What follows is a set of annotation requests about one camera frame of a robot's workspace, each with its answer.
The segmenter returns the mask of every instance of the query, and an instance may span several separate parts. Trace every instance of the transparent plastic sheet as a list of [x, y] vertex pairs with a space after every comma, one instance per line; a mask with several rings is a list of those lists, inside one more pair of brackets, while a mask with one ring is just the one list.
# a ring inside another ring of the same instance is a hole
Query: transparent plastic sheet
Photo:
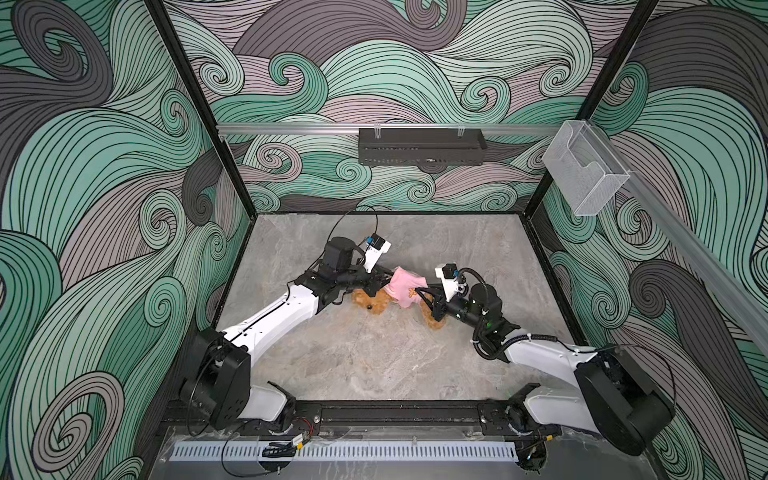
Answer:
[[[168, 429], [157, 461], [152, 469], [150, 480], [171, 480], [176, 478], [229, 479], [238, 478], [227, 475], [221, 468], [220, 461], [207, 462], [169, 462], [174, 444], [179, 441], [225, 441], [230, 432], [206, 432], [196, 438], [186, 435], [184, 427]], [[256, 441], [257, 436], [231, 436], [231, 442]], [[330, 445], [340, 441], [464, 441], [468, 445], [481, 445], [483, 442], [501, 441], [501, 437], [483, 436], [474, 427], [323, 427], [313, 436], [315, 445]], [[546, 443], [548, 459], [537, 478], [621, 478], [622, 480], [640, 480], [655, 478], [653, 469], [645, 457], [630, 457], [619, 452], [606, 440], [583, 432], [563, 428], [563, 434]], [[358, 478], [440, 478], [452, 480], [460, 478], [530, 478], [526, 472], [509, 462], [381, 462], [381, 461], [322, 461], [322, 462], [281, 462], [280, 473], [267, 475], [258, 462], [228, 462], [232, 472], [241, 475], [259, 475], [256, 478], [280, 478], [289, 480], [301, 478], [311, 480], [357, 480]]]

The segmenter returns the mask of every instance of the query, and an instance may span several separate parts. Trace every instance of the gray floor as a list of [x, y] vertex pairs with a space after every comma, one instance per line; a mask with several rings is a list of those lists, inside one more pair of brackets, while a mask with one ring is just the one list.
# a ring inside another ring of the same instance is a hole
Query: gray floor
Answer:
[[[272, 302], [285, 282], [322, 252], [338, 219], [330, 215], [262, 215], [243, 256], [219, 329]], [[334, 236], [362, 239], [373, 215], [349, 215]], [[436, 281], [439, 263], [474, 268], [504, 302], [505, 318], [533, 333], [571, 341], [531, 244], [514, 215], [379, 215], [379, 234], [392, 248], [379, 261]], [[527, 382], [561, 386], [526, 366], [480, 358], [470, 327], [453, 318], [427, 327], [418, 306], [392, 304], [380, 316], [356, 305], [329, 306], [272, 346], [252, 371], [299, 399], [506, 399]]]

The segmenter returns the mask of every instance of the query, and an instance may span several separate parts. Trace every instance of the black frame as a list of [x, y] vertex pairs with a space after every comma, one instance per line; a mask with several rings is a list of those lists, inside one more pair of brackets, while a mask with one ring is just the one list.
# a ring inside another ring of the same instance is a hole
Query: black frame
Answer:
[[[591, 90], [582, 104], [576, 119], [588, 120], [597, 110], [597, 107], [611, 86], [616, 75], [626, 61], [635, 41], [639, 37], [643, 27], [653, 13], [659, 0], [638, 0], [637, 6], [632, 12], [624, 30], [619, 35], [618, 39], [614, 43], [614, 47], [608, 56], [606, 64], [602, 68], [598, 79], [595, 81]], [[250, 234], [253, 230], [253, 226], [258, 217], [256, 208], [250, 199], [250, 195], [247, 192], [244, 182], [237, 173], [237, 164], [231, 154], [229, 147], [221, 140], [217, 131], [217, 123], [210, 106], [208, 105], [203, 95], [200, 85], [197, 83], [197, 78], [192, 70], [191, 64], [184, 52], [180, 39], [171, 23], [170, 16], [164, 6], [163, 0], [144, 0], [147, 9], [149, 10], [151, 17], [154, 20], [157, 30], [160, 32], [163, 38], [164, 44], [168, 50], [171, 59], [176, 65], [177, 70], [181, 76], [184, 86], [189, 93], [194, 107], [197, 109], [198, 114], [206, 128], [207, 133], [213, 143], [216, 152], [219, 155], [227, 173], [230, 175], [230, 179], [235, 186], [235, 190], [240, 197], [243, 205], [246, 208], [246, 212], [250, 218], [250, 224], [240, 251], [238, 252], [235, 264], [227, 280], [220, 305], [217, 308], [214, 318], [213, 326], [215, 327], [220, 317], [221, 309], [226, 301], [227, 294], [229, 293], [231, 284], [234, 277], [237, 275], [237, 270], [240, 265], [243, 253], [247, 247]], [[519, 215], [525, 232], [529, 241], [534, 249], [536, 257], [538, 258], [541, 268], [545, 274], [545, 278], [551, 291], [555, 297], [555, 300], [560, 308], [563, 318], [568, 326], [568, 330], [573, 337], [573, 340], [577, 344], [586, 344], [587, 340], [583, 333], [583, 330], [578, 325], [573, 310], [571, 309], [568, 298], [565, 296], [557, 277], [549, 263], [541, 241], [535, 231], [535, 227], [532, 223], [532, 218], [537, 209], [541, 205], [544, 195], [547, 193], [552, 183], [551, 175], [546, 172], [541, 181], [539, 182], [536, 191], [531, 196], [530, 200], [525, 206], [524, 210], [508, 210], [503, 212], [476, 212], [476, 211], [451, 211], [451, 212], [422, 212], [422, 211], [403, 211], [403, 212], [376, 212], [378, 215], [386, 214], [455, 214], [455, 215], [467, 215], [467, 214], [517, 214]], [[268, 214], [288, 214], [292, 212], [277, 211]], [[307, 211], [306, 214], [333, 214], [339, 215], [344, 212], [339, 211]], [[350, 214], [362, 214], [370, 215], [372, 212], [360, 211], [351, 212]], [[497, 400], [486, 401], [448, 401], [439, 400], [433, 402], [419, 402], [419, 401], [344, 401], [344, 402], [317, 402], [317, 401], [304, 401], [298, 400], [296, 402], [296, 412], [298, 416], [303, 416], [308, 419], [314, 419], [316, 416], [319, 418], [317, 426], [319, 428], [327, 429], [339, 429], [341, 432], [344, 429], [349, 429], [355, 426], [440, 426], [440, 425], [452, 425], [452, 426], [467, 426], [482, 430], [485, 435], [502, 435], [504, 438], [511, 442], [524, 442], [526, 439], [514, 435], [510, 432], [505, 425], [496, 424], [493, 421], [493, 412], [503, 409], [506, 406], [506, 402]], [[192, 415], [192, 421], [196, 419], [196, 416]], [[187, 405], [178, 399], [169, 401], [164, 414], [161, 417], [161, 421], [156, 431], [156, 438], [162, 438], [165, 432], [170, 426], [185, 425], [187, 420]], [[554, 426], [551, 433], [559, 432], [559, 426]], [[255, 427], [248, 429], [246, 425], [244, 434], [247, 435], [259, 435], [260, 432]], [[651, 446], [646, 451], [650, 463], [654, 467], [654, 471], [657, 473], [658, 478], [667, 478], [667, 473], [664, 470], [659, 458], [657, 457], [653, 447]], [[147, 459], [145, 465], [152, 465], [152, 461]], [[144, 478], [148, 475], [149, 468], [144, 468], [141, 477]]]

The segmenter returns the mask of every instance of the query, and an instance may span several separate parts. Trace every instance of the swirl pattern wallpaper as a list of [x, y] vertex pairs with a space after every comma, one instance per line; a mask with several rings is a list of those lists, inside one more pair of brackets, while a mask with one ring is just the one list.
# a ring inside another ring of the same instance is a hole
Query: swirl pattern wallpaper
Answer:
[[[636, 2], [165, 3], [219, 122], [560, 124]], [[258, 210], [343, 212], [521, 211], [551, 139], [489, 137], [491, 163], [428, 171], [361, 166], [354, 137], [227, 140]]]
[[0, 2], [0, 105], [2, 477], [135, 478], [250, 219], [142, 0]]
[[[768, 2], [661, 2], [593, 121], [768, 310]], [[672, 363], [670, 478], [768, 478], [768, 360], [643, 207], [575, 217], [553, 186], [535, 226], [593, 345]], [[666, 366], [633, 355], [671, 393]]]

